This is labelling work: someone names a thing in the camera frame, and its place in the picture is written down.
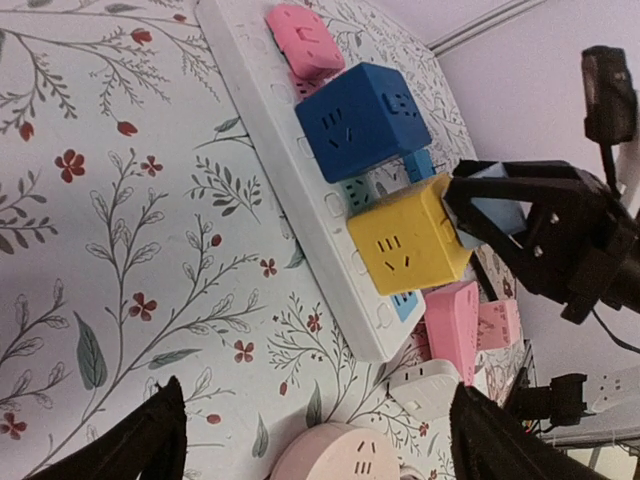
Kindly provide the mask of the pink plug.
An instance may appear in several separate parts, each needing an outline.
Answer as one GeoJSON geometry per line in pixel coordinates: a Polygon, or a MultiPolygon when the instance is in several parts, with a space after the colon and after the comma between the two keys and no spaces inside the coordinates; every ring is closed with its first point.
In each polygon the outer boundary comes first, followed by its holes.
{"type": "Polygon", "coordinates": [[[337,43],[323,20],[311,9],[279,4],[268,12],[265,20],[297,77],[323,80],[345,68],[337,43]]]}

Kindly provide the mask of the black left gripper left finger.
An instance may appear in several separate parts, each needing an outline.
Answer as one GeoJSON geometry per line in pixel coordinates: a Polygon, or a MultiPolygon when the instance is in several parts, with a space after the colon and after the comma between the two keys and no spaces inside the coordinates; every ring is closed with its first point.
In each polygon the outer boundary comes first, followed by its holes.
{"type": "Polygon", "coordinates": [[[40,480],[181,479],[187,417],[176,377],[104,435],[34,474],[40,480]]]}

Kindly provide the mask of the dark blue plug adapter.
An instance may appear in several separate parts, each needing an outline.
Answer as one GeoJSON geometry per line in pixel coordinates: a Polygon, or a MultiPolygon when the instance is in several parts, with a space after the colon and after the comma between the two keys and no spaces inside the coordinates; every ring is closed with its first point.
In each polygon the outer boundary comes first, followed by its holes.
{"type": "Polygon", "coordinates": [[[396,69],[361,62],[295,107],[320,171],[330,184],[402,158],[432,141],[396,69]]]}

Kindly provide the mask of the pink round socket base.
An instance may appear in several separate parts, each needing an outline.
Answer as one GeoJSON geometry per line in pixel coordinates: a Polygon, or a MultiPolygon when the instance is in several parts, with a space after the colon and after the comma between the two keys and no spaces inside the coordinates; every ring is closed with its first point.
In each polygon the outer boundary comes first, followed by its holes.
{"type": "Polygon", "coordinates": [[[386,479],[400,477],[388,438],[369,428],[323,423],[299,435],[282,453],[271,480],[386,479]]]}

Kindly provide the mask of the light blue charger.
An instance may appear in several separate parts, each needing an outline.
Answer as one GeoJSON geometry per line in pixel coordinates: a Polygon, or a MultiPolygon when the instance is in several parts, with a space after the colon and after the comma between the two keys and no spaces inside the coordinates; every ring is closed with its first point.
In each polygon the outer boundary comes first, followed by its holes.
{"type": "MultiPolygon", "coordinates": [[[[501,167],[494,166],[475,174],[472,178],[485,177],[507,178],[507,175],[501,167]]],[[[485,214],[506,235],[520,233],[527,227],[524,210],[521,207],[521,204],[517,201],[473,198],[471,203],[485,214]]],[[[456,214],[445,200],[445,194],[442,195],[442,204],[449,216],[449,219],[454,225],[457,237],[464,248],[474,250],[485,244],[483,240],[470,235],[461,229],[456,214]]]]}

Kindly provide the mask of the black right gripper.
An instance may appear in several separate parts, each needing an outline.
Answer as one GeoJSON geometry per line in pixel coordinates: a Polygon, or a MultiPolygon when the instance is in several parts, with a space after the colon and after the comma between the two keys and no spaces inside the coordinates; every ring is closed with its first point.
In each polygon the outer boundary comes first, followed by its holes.
{"type": "Polygon", "coordinates": [[[599,302],[639,311],[639,224],[592,174],[560,160],[461,160],[444,201],[562,318],[581,323],[599,302]],[[494,166],[508,178],[472,178],[494,166]]]}

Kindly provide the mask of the yellow cube socket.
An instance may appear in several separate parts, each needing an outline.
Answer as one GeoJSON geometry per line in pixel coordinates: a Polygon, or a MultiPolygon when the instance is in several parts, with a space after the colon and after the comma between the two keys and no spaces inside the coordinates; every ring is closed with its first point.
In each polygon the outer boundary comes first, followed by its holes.
{"type": "Polygon", "coordinates": [[[450,182],[447,173],[431,176],[347,221],[380,295],[439,287],[464,276],[471,251],[460,243],[442,202],[450,182]]]}

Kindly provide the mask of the white power strip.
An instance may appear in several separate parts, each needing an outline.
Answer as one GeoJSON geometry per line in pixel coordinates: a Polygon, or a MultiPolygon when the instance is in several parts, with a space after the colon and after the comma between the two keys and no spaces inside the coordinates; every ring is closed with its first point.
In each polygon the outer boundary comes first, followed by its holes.
{"type": "Polygon", "coordinates": [[[291,70],[265,16],[271,1],[200,1],[195,12],[260,163],[353,355],[388,362],[420,316],[381,296],[347,230],[343,190],[327,183],[295,115],[291,70]]]}

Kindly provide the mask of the white tiger cube socket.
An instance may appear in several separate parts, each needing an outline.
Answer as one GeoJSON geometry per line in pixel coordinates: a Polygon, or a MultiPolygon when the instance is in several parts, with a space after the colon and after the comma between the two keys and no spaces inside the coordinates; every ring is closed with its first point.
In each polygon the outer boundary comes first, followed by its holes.
{"type": "Polygon", "coordinates": [[[415,420],[431,422],[449,415],[461,377],[448,360],[429,360],[395,372],[390,396],[415,420]]]}

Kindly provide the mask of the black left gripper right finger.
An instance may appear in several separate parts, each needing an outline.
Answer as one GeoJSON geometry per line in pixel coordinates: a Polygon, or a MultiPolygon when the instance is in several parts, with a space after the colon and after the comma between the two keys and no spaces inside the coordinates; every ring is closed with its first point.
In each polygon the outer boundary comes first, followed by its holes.
{"type": "Polygon", "coordinates": [[[603,476],[527,434],[474,387],[457,386],[451,404],[451,455],[463,480],[597,480],[603,476]]]}

